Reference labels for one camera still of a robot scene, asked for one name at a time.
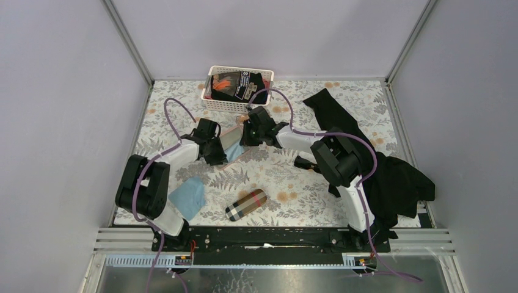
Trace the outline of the pink glasses case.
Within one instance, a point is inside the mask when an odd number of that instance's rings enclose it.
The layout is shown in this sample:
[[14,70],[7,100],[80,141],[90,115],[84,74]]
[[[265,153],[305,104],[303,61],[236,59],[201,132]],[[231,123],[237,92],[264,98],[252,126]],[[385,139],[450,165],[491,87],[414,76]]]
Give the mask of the pink glasses case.
[[[240,126],[235,126],[233,128],[230,128],[228,131],[223,132],[221,134],[221,136],[220,136],[220,140],[221,140],[221,143],[222,143],[223,151],[226,148],[228,148],[231,145],[233,145],[234,143],[236,143],[236,142],[239,142],[239,144],[240,144],[240,141],[241,141],[242,137],[243,137],[243,129]],[[223,170],[226,167],[228,167],[230,164],[240,160],[249,150],[248,147],[246,147],[246,146],[244,146],[244,148],[245,148],[245,152],[239,158],[237,158],[237,160],[235,160],[235,161],[233,161],[231,163],[227,162],[227,158],[226,158],[226,155],[225,155],[224,162],[221,163],[220,165],[217,165],[216,169],[217,170]]]

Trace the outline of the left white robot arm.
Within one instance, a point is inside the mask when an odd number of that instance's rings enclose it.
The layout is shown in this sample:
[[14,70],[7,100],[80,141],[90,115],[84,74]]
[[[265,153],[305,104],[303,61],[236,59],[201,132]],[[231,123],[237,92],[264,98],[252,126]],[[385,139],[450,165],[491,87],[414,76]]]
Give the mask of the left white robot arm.
[[176,145],[156,156],[130,156],[115,196],[116,207],[166,234],[166,243],[181,251],[189,245],[190,236],[184,230],[188,222],[167,206],[170,164],[160,161],[167,157],[180,167],[199,159],[209,165],[226,163],[220,124],[202,118],[191,133],[181,136]]

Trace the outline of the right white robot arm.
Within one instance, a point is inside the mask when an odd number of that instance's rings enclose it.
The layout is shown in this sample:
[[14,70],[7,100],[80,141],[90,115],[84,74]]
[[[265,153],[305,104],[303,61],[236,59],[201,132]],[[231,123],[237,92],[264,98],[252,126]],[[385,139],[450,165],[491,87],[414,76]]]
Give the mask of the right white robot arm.
[[310,153],[316,160],[320,174],[335,187],[345,203],[348,226],[355,231],[350,235],[353,248],[366,251],[374,244],[369,230],[374,215],[367,205],[361,180],[361,158],[352,141],[352,135],[338,132],[303,132],[289,123],[276,123],[267,110],[258,106],[249,109],[244,121],[241,145],[259,146],[263,143],[279,149]]

